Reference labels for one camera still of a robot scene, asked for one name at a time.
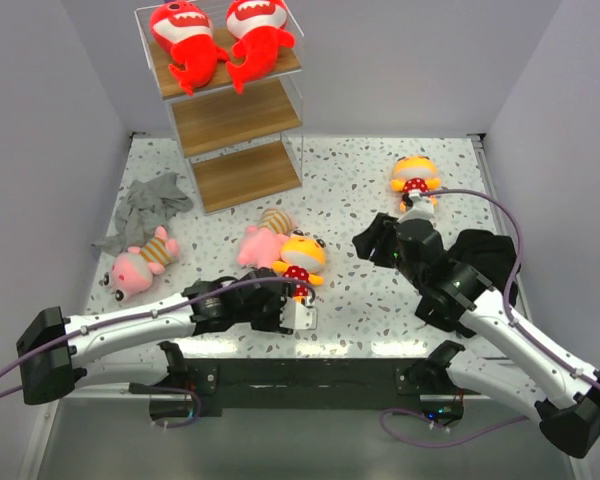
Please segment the orange doll polka dot dress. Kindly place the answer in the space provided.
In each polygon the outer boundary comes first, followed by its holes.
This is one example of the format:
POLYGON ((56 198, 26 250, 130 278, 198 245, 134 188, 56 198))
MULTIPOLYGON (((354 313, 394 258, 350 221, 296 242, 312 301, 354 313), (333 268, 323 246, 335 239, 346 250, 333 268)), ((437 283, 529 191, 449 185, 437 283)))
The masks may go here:
POLYGON ((326 266, 325 247, 322 239, 295 230, 281 246, 279 259, 273 262, 272 269, 283 277, 299 279, 314 287, 321 286, 324 278, 320 273, 326 266))

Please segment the orange doll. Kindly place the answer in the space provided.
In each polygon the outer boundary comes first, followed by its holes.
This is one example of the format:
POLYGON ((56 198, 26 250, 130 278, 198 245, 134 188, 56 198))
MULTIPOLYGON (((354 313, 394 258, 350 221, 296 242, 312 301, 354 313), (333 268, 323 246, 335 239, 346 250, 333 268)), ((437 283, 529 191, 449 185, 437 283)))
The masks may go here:
POLYGON ((428 192, 441 187, 437 168, 426 156, 411 156, 400 159, 394 169, 390 180, 390 187, 394 192, 402 195, 400 211, 408 210, 406 198, 411 191, 428 192))

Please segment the red shark plush with face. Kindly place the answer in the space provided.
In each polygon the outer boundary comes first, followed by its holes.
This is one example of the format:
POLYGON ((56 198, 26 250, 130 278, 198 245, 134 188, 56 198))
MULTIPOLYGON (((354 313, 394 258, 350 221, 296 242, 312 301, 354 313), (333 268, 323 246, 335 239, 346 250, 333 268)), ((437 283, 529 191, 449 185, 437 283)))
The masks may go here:
POLYGON ((168 69, 181 89, 193 96, 206 86, 228 52, 216 44, 211 17, 193 1, 169 1, 149 17, 150 32, 170 55, 168 69))

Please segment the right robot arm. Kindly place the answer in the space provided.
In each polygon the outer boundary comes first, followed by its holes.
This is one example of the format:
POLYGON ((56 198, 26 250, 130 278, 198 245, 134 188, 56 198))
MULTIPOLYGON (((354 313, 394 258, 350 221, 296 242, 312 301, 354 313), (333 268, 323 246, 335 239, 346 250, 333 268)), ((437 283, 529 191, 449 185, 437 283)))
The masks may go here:
POLYGON ((420 318, 446 332, 478 334, 516 368, 479 359, 445 341, 422 362, 428 386, 479 392, 536 422, 563 453, 583 459, 600 438, 600 368, 554 342, 515 310, 473 266, 454 259, 424 219, 379 213, 352 243, 359 258, 402 274, 422 300, 420 318))

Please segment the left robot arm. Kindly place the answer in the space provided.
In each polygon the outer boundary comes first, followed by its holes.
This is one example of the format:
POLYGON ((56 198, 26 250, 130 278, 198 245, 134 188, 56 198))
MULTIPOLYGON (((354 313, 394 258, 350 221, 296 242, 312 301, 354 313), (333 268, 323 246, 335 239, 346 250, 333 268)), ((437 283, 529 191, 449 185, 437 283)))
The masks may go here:
POLYGON ((23 400, 59 400, 94 382, 94 362, 123 350, 222 333, 239 323, 270 331, 292 290, 303 284, 260 268, 241 279, 197 280, 161 300, 110 313, 67 316, 60 307, 43 309, 16 342, 23 400))

